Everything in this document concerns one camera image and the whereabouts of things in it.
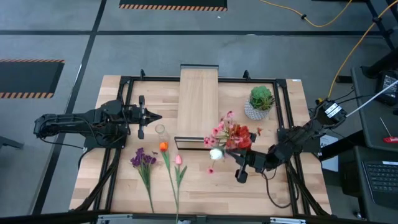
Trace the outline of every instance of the succulent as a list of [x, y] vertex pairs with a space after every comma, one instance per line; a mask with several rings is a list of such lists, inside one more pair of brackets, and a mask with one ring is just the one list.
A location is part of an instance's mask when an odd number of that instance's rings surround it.
[[265, 86], [254, 87], [251, 90], [250, 104], [257, 110], [269, 110], [275, 102], [271, 91]]

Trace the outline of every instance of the gray floor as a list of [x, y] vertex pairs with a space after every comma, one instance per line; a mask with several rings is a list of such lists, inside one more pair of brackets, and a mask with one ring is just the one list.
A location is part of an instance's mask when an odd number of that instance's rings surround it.
[[[329, 21], [342, 2], [311, 0], [278, 1], [306, 13], [317, 24]], [[384, 1], [374, 1], [380, 12]], [[62, 1], [3, 0], [0, 30], [91, 30], [99, 0]], [[388, 12], [386, 27], [396, 26]], [[355, 3], [335, 24], [323, 30], [366, 30], [371, 16], [364, 4]], [[299, 16], [257, 0], [228, 0], [228, 12], [133, 11], [118, 9], [108, 0], [100, 30], [319, 30]], [[23, 142], [24, 149], [0, 150], [0, 217], [27, 215], [35, 202], [51, 146], [32, 134], [34, 120], [44, 113], [63, 113], [73, 87], [87, 35], [0, 35], [0, 58], [65, 59], [55, 96], [50, 100], [0, 100], [0, 136]], [[335, 72], [359, 37], [235, 36], [235, 35], [98, 35], [85, 70], [75, 113], [92, 109], [103, 75], [179, 75], [180, 64], [219, 65], [220, 76], [302, 79], [308, 107], [325, 97]], [[389, 49], [379, 37], [364, 40], [345, 66], [370, 65]], [[333, 97], [344, 95], [351, 85], [337, 84]], [[356, 105], [345, 104], [351, 111]], [[336, 131], [346, 136], [359, 129], [358, 115]], [[83, 144], [83, 138], [67, 135], [65, 143]], [[55, 170], [44, 213], [65, 212], [77, 174], [78, 149], [63, 147]], [[354, 218], [355, 199], [345, 196], [333, 173], [325, 173], [332, 212]]]

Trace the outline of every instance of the orange tulip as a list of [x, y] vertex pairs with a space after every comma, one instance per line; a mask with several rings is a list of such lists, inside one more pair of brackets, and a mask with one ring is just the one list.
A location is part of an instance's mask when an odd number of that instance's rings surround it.
[[160, 150], [161, 150], [162, 152], [167, 151], [167, 148], [169, 148], [169, 143], [168, 143], [168, 142], [161, 142], [161, 143], [160, 143]]

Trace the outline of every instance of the yellow cable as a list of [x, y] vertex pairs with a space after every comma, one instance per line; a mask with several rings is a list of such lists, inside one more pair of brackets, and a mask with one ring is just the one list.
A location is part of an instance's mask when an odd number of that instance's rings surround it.
[[[300, 16], [303, 16], [303, 14], [302, 14], [301, 12], [298, 12], [297, 10], [292, 9], [292, 8], [290, 8], [290, 7], [281, 6], [281, 5], [278, 5], [278, 4], [275, 4], [275, 3], [271, 3], [271, 2], [265, 1], [265, 0], [260, 0], [260, 1], [262, 1], [262, 2], [264, 2], [264, 3], [267, 3], [267, 4], [270, 4], [271, 6], [280, 7], [280, 8], [282, 8], [282, 9], [288, 9], [288, 10], [290, 10], [290, 11], [293, 11], [293, 12], [297, 13], [297, 14], [300, 15]], [[334, 19], [332, 19], [330, 22], [328, 22], [328, 23], [326, 23], [326, 24], [323, 24], [323, 25], [316, 25], [316, 24], [312, 23], [310, 20], [308, 20], [307, 17], [305, 17], [304, 19], [305, 19], [311, 26], [314, 26], [314, 27], [317, 27], [317, 28], [326, 27], [326, 26], [328, 26], [328, 25], [334, 23], [334, 22], [336, 21], [336, 19], [339, 18], [339, 17], [342, 15], [342, 13], [348, 8], [348, 6], [351, 4], [352, 1], [353, 1], [353, 0], [349, 0], [349, 2], [346, 4], [346, 7], [344, 7], [344, 9], [343, 9]]]
[[[395, 5], [395, 4], [397, 4], [398, 3], [398, 0], [396, 0], [396, 1], [394, 1], [393, 3], [391, 3], [385, 10], [383, 10], [381, 13], [380, 13], [380, 15], [379, 15], [379, 19], [382, 17], [382, 15], [384, 15], [384, 13], [386, 13], [387, 12], [387, 10], [389, 10], [393, 5]], [[343, 67], [344, 67], [344, 65], [346, 64], [346, 62], [347, 62], [347, 60], [349, 59], [349, 57], [353, 54], [353, 52], [355, 51], [355, 49], [358, 47], [358, 45], [362, 42], [362, 40], [365, 38], [365, 36], [368, 34], [368, 32], [374, 27], [374, 25], [376, 25], [376, 23], [372, 23], [372, 25], [369, 27], [369, 29], [363, 34], [363, 36], [361, 37], [361, 39], [358, 41], [358, 43], [355, 45], [355, 47], [351, 50], [351, 52], [348, 54], [348, 56], [346, 57], [346, 60], [344, 60], [344, 62], [343, 62], [343, 64], [341, 64], [341, 66], [340, 66], [340, 68], [339, 68], [339, 70], [337, 71], [337, 73], [336, 73], [336, 75], [335, 75], [335, 77], [334, 77], [334, 79], [333, 79], [333, 81], [332, 81], [332, 83], [331, 83], [331, 86], [330, 86], [330, 90], [329, 90], [329, 94], [328, 94], [328, 98], [330, 97], [330, 95], [331, 95], [331, 92], [332, 92], [332, 90], [333, 90], [333, 85], [335, 84], [335, 82], [336, 82], [336, 78], [337, 78], [337, 76], [340, 74], [340, 72], [341, 72], [341, 69], [343, 69]]]

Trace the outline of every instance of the black floor mat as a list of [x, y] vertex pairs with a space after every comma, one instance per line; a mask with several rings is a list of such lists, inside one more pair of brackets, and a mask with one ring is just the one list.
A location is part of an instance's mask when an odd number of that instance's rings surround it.
[[0, 98], [51, 98], [64, 60], [0, 59]]

